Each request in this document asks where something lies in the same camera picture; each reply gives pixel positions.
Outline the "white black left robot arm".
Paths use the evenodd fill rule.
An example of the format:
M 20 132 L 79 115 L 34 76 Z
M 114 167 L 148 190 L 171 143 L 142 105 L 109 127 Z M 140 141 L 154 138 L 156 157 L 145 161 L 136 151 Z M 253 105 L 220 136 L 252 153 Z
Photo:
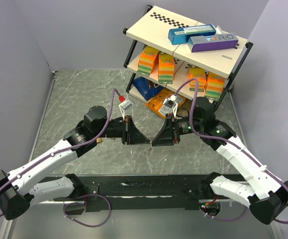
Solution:
M 102 106 L 94 106 L 75 128 L 51 149 L 9 173 L 0 170 L 0 210 L 7 220 L 24 214 L 30 207 L 57 198 L 79 199 L 85 192 L 75 174 L 42 182 L 57 167 L 78 159 L 97 146 L 97 138 L 120 138 L 123 144 L 149 144 L 135 126 L 132 116 L 110 119 Z

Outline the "brass padlock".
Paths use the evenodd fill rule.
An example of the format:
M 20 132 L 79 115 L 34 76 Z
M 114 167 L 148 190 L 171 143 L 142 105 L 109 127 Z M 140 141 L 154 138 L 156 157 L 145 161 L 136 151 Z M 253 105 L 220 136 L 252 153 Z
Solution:
M 97 144 L 102 143 L 102 139 L 101 138 L 97 138 L 96 142 L 97 142 Z

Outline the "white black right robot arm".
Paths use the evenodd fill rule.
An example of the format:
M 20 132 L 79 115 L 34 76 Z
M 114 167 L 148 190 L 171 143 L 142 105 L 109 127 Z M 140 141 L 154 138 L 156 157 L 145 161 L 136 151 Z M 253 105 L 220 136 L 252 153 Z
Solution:
M 247 207 L 261 223 L 269 225 L 288 206 L 288 181 L 282 181 L 266 169 L 226 123 L 215 117 L 214 105 L 197 97 L 189 117 L 176 119 L 175 96 L 164 99 L 166 116 L 153 146 L 172 146 L 184 134 L 197 133 L 201 140 L 234 166 L 246 181 L 244 184 L 212 172 L 201 182 L 207 198 L 224 196 Z

